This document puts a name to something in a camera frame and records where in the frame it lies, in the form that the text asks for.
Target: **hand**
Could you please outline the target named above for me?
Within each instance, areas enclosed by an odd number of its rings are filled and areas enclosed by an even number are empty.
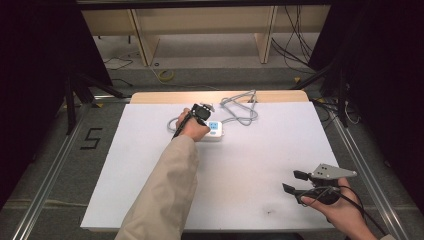
[[[338,183],[339,186],[350,187],[346,178],[340,178]],[[352,201],[359,203],[357,197],[351,190],[341,187],[340,191]],[[365,220],[359,210],[343,198],[340,198],[332,205],[325,205],[319,201],[315,201],[313,198],[305,196],[302,197],[301,200],[306,205],[324,214],[334,227],[346,234],[352,240],[377,239],[365,224]]]
[[[184,108],[184,111],[178,117],[176,126],[180,126],[181,122],[184,120],[184,117],[188,114],[190,109]],[[207,126],[200,125],[196,119],[190,118],[183,130],[181,130],[180,135],[186,135],[192,138],[195,142],[200,141],[211,129]]]

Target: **white tabletop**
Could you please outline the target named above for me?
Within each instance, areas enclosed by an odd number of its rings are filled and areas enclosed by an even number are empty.
[[[122,115],[82,228],[117,230],[173,133],[167,122],[187,104],[130,104]],[[216,107],[209,120],[228,113]],[[332,228],[325,217],[297,204],[282,183],[312,188],[293,170],[338,166],[309,102],[257,103],[259,119],[224,124],[221,142],[197,143],[198,188],[186,231],[302,231]]]

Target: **power strip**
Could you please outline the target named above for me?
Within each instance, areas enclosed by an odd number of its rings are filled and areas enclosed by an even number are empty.
[[[224,135],[224,131],[222,130],[222,122],[219,121],[205,121],[205,124],[211,129],[208,132],[201,142],[219,142]]]

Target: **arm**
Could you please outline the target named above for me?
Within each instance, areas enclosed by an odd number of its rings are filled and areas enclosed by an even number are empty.
[[[177,126],[187,114],[180,115]],[[191,119],[162,153],[115,239],[180,239],[197,186],[195,141],[208,127]]]

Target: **cable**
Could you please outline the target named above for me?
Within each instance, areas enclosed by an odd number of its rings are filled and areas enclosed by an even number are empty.
[[[309,51],[312,51],[312,48],[309,47],[308,43],[305,41],[305,38],[303,37],[303,32],[302,32],[302,14],[301,14],[301,10],[302,10],[302,5],[297,5],[297,9],[298,9],[298,17],[299,17],[299,25],[298,25],[298,33],[300,36],[301,41],[303,42],[303,44],[306,46],[306,48],[308,48]]]
[[[324,131],[325,129],[327,129],[328,126],[330,126],[330,124],[337,118],[337,115],[334,115],[334,117],[331,119],[331,121],[324,127]]]
[[[243,104],[238,103],[236,100],[242,98],[242,97],[250,97],[250,100],[248,101],[248,103],[251,103],[251,107],[247,107]],[[228,107],[227,104],[229,103],[233,103],[235,105],[237,105],[238,107],[240,107],[241,109],[247,110],[250,113],[250,117],[240,117],[237,116],[233,111],[231,111]],[[221,99],[220,102],[220,106],[222,108],[224,108],[227,112],[229,112],[233,117],[231,118],[227,118],[225,120],[222,120],[221,123],[228,123],[231,121],[238,121],[240,124],[244,125],[244,126],[249,126],[253,121],[255,121],[259,114],[254,110],[256,104],[256,90],[250,90],[248,92],[230,97],[230,98],[223,98]],[[168,130],[170,130],[171,132],[175,132],[175,128],[171,127],[172,122],[174,122],[175,120],[177,120],[178,117],[173,118],[171,120],[168,121],[167,123],[167,128]]]
[[[196,87],[206,87],[206,88],[210,88],[210,89],[213,89],[213,90],[217,90],[217,91],[219,91],[220,89],[218,89],[218,88],[216,88],[216,87],[211,87],[211,86],[208,86],[208,85],[182,85],[182,84],[172,84],[172,83],[165,83],[165,82],[163,82],[162,80],[161,80],[161,77],[160,76],[158,76],[158,74],[155,72],[155,70],[153,70],[153,68],[152,67],[150,67],[150,66],[147,66],[152,72],[153,72],[153,74],[156,76],[156,79],[159,81],[159,83],[160,84],[162,84],[162,85],[168,85],[168,86],[176,86],[176,87],[186,87],[186,88],[196,88]]]
[[[358,116],[358,119],[356,119],[356,121],[353,121],[351,118],[350,118],[350,116],[349,116],[349,113],[347,112],[347,105],[349,104],[349,101],[346,101],[346,103],[345,103],[345,113],[346,113],[346,117],[347,117],[347,119],[349,119],[349,121],[351,122],[351,123],[353,123],[353,124],[358,124],[359,123],[359,121],[361,121],[361,117],[360,116]]]
[[[124,79],[121,79],[121,78],[113,78],[112,81],[121,81],[121,82],[126,83],[130,87],[133,87],[134,86],[131,83],[129,83],[129,82],[127,82],[127,81],[125,81]]]
[[[297,61],[297,62],[300,62],[300,63],[302,63],[302,64],[304,64],[305,66],[308,66],[308,63],[306,63],[306,62],[304,62],[304,61],[302,61],[300,58],[298,58],[298,57],[296,57],[294,54],[292,54],[292,53],[290,53],[289,51],[287,51],[287,49],[284,49],[283,47],[281,47],[276,41],[275,41],[275,39],[274,38],[271,38],[271,40],[272,40],[272,47],[274,47],[274,49],[279,53],[279,54],[281,54],[281,55],[283,55],[284,57],[286,57],[286,58],[288,58],[288,59],[290,59],[290,60],[293,60],[293,61]],[[278,48],[279,49],[281,49],[281,51],[283,51],[284,53],[281,53],[278,49],[277,49],[277,47],[275,46],[275,45],[277,45],[278,46]]]
[[[308,207],[308,206],[314,204],[316,201],[318,201],[318,199],[320,199],[322,196],[324,196],[324,194],[331,191],[333,189],[333,187],[332,186],[325,186],[325,187],[316,187],[316,188],[309,189],[307,191],[304,191],[302,194],[300,194],[299,199],[301,197],[305,196],[307,193],[314,192],[315,190],[319,190],[319,189],[325,189],[325,190],[322,193],[320,193],[316,198],[314,198],[314,200],[309,205],[307,205],[307,204],[305,204],[304,202],[301,201],[302,206]]]
[[[293,24],[293,20],[292,20],[290,14],[289,14],[289,11],[287,10],[287,6],[284,6],[284,9],[286,10],[287,17],[289,18],[290,24],[293,28],[292,36],[293,36],[293,34],[296,34],[297,38],[299,39],[299,44],[300,44],[300,48],[301,48],[302,53],[303,53],[303,57],[305,58],[306,61],[309,61],[308,59],[310,57],[310,53],[309,53],[309,50],[307,49],[307,48],[309,48],[309,46],[306,43],[306,41],[304,40],[303,35],[301,34],[301,29],[300,29],[301,28],[301,10],[302,10],[302,7],[298,5],[297,8],[296,8],[297,16],[296,16],[296,23],[295,24]]]
[[[113,58],[111,58],[111,59],[109,59],[109,60],[107,60],[107,61],[105,61],[105,62],[103,62],[103,63],[108,63],[108,62],[110,62],[110,61],[111,61],[111,60],[113,60],[113,59],[118,59],[118,60],[126,61],[126,62],[129,62],[129,63],[127,63],[127,64],[125,64],[125,65],[122,65],[122,66],[120,66],[120,67],[118,67],[118,68],[109,68],[110,70],[118,70],[118,69],[124,68],[124,67],[126,67],[126,66],[130,65],[131,63],[133,63],[133,60],[130,60],[130,59],[122,59],[122,58],[120,58],[120,57],[113,57]]]
[[[348,187],[348,186],[339,186],[340,188],[347,188],[347,189],[349,189],[355,196],[356,196],[356,198],[358,199],[358,201],[359,201],[359,205],[361,206],[361,208],[362,209],[364,209],[364,204],[362,203],[362,200],[361,200],[361,198],[359,197],[359,194],[358,193],[356,193],[356,191],[355,190],[353,190],[351,187]],[[364,218],[364,220],[365,220],[365,223],[366,223],[366,219],[365,219],[365,215],[364,214],[362,214],[362,217]]]
[[[314,106],[324,109],[324,111],[327,113],[327,117],[325,119],[321,119],[321,118],[319,119],[320,122],[326,122],[330,119],[330,112],[328,111],[328,109],[325,106],[320,105],[320,104],[319,105],[314,104]]]
[[[369,215],[365,211],[365,209],[363,207],[359,206],[356,202],[352,201],[350,198],[346,197],[345,195],[343,195],[343,194],[341,194],[341,193],[339,193],[337,191],[334,191],[334,193],[336,195],[338,195],[339,197],[343,198],[344,200],[348,201],[354,207],[356,207],[359,210],[359,212],[361,212],[361,214],[365,214],[371,220],[371,222],[374,223],[374,225],[378,228],[378,230],[380,230],[380,232],[383,234],[383,236],[386,236],[387,235],[387,233],[383,230],[383,228],[377,223],[377,221],[375,221],[375,219],[373,217],[371,217],[371,215]]]

